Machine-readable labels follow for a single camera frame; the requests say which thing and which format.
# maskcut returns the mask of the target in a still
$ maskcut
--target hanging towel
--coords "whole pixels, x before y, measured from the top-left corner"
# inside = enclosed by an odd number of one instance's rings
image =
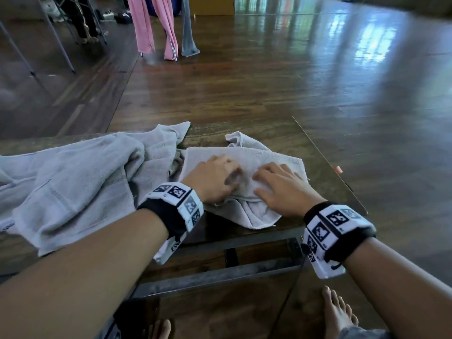
[[[189,126],[0,156],[0,231],[19,233],[42,256],[132,213],[168,181]]]
[[[154,37],[150,27],[149,13],[144,0],[127,0],[132,14],[133,27],[137,38],[138,51],[151,53],[155,51]]]
[[[189,57],[199,53],[198,48],[193,40],[192,21],[190,17],[189,0],[182,0],[182,56]]]
[[[152,0],[152,5],[166,32],[165,59],[173,61],[174,55],[171,43],[173,43],[176,56],[178,56],[177,39],[174,33],[173,5],[171,4],[171,0]]]
[[[212,155],[227,154],[235,158],[242,167],[240,188],[225,203],[218,206],[205,205],[205,210],[222,216],[236,224],[253,230],[270,227],[281,217],[254,195],[256,188],[267,188],[265,183],[254,181],[251,177],[264,164],[276,162],[288,167],[307,181],[305,167],[300,158],[272,152],[261,142],[243,133],[234,132],[226,135],[228,147],[191,147],[186,150],[184,166],[179,180],[182,180],[201,161]]]

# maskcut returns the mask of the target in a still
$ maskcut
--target left hand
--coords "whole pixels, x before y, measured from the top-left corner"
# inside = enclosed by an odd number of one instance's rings
[[[181,182],[195,190],[203,203],[223,201],[239,183],[225,184],[232,173],[240,173],[240,165],[232,157],[212,156],[200,162]]]

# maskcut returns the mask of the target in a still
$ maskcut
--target gray towel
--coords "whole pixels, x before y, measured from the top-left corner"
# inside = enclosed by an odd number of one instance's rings
[[[240,132],[226,135],[228,147],[191,147],[186,150],[184,166],[179,180],[182,180],[195,166],[212,155],[227,154],[240,163],[243,169],[240,189],[234,192],[223,205],[205,205],[205,210],[253,230],[270,227],[281,217],[254,195],[255,188],[268,188],[251,177],[257,169],[267,163],[287,164],[293,172],[307,180],[305,167],[300,158],[270,151],[261,142]]]
[[[0,156],[0,231],[21,234],[42,256],[132,213],[168,181],[189,126]]]
[[[182,49],[181,53],[184,57],[194,56],[199,53],[195,45],[192,34],[192,22],[190,18],[189,0],[182,0]]]

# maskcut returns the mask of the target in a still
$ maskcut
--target wooden floor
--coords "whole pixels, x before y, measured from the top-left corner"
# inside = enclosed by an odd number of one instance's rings
[[[452,23],[336,0],[236,9],[192,20],[199,55],[162,61],[161,40],[139,59],[108,131],[293,115],[379,238],[452,285]],[[327,283],[361,325],[384,326],[348,276]],[[273,325],[272,338],[321,338],[322,284],[306,268],[163,297],[160,314],[175,338],[267,338]]]
[[[105,46],[76,45],[54,24],[74,74],[44,21],[4,25],[37,76],[1,34],[0,140],[105,132],[138,57],[133,26],[103,22]]]

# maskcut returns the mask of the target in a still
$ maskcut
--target bare foot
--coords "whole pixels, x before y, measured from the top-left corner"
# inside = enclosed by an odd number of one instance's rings
[[[325,339],[337,339],[342,329],[358,326],[358,318],[352,308],[346,305],[336,291],[325,286],[322,290],[325,299]]]
[[[157,320],[154,325],[149,326],[148,339],[168,339],[171,333],[171,322]]]

